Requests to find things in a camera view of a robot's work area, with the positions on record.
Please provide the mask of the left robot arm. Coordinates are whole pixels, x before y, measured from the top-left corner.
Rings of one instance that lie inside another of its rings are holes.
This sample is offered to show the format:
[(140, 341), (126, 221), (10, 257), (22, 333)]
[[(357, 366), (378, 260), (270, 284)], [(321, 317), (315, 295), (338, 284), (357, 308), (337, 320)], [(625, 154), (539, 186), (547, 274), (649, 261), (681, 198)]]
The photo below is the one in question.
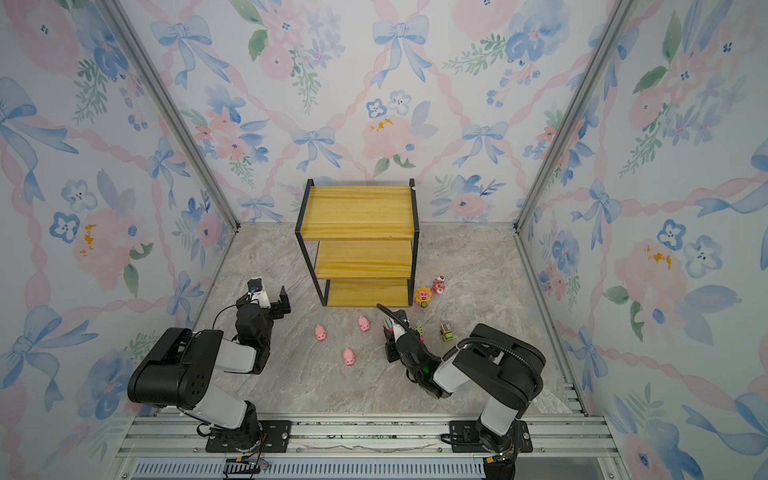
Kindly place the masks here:
[(271, 301), (260, 278), (247, 282), (247, 291), (234, 304), (236, 335), (209, 328), (167, 329), (132, 373), (130, 401), (156, 408), (175, 407), (208, 428), (209, 452), (251, 453), (268, 438), (255, 405), (238, 399), (212, 383), (213, 374), (259, 375), (271, 353), (274, 323), (291, 312), (281, 289)]

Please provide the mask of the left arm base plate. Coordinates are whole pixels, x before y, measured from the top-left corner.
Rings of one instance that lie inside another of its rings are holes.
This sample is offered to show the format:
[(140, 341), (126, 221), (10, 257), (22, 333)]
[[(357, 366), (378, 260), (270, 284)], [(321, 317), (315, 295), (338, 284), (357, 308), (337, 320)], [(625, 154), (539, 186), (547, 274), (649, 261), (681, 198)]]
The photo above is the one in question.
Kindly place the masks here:
[(285, 453), (291, 436), (289, 420), (259, 420), (237, 429), (213, 427), (207, 435), (207, 453)]

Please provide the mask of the brown green robot toy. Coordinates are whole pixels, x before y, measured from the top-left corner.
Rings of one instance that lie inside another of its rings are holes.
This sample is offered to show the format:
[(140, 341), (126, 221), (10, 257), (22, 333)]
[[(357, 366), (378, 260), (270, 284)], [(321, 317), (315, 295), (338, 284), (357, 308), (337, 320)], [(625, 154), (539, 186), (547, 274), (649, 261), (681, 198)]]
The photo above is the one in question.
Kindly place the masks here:
[(454, 332), (449, 323), (441, 323), (439, 327), (441, 339), (444, 342), (451, 342), (454, 340)]

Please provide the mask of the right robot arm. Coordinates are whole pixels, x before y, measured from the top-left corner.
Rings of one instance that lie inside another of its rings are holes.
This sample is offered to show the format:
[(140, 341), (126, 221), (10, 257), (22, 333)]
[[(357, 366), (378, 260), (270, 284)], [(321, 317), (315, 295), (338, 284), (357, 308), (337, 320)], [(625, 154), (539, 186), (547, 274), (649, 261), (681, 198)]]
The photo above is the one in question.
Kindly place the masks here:
[(447, 398), (466, 384), (488, 395), (477, 421), (451, 421), (441, 436), (453, 452), (488, 452), (512, 460), (525, 448), (522, 416), (544, 386), (546, 359), (536, 347), (479, 324), (469, 337), (437, 356), (405, 321), (384, 332), (389, 360), (400, 361), (409, 381), (431, 396)]

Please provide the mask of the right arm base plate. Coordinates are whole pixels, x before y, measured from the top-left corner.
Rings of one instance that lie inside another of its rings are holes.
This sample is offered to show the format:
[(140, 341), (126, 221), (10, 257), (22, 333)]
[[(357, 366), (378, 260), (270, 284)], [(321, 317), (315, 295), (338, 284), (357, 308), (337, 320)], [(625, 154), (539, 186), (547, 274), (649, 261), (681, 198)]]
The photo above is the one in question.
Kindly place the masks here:
[(497, 434), (477, 421), (453, 420), (441, 440), (451, 446), (454, 453), (488, 453), (494, 455), (531, 453), (533, 445), (525, 421), (514, 420), (505, 434)]

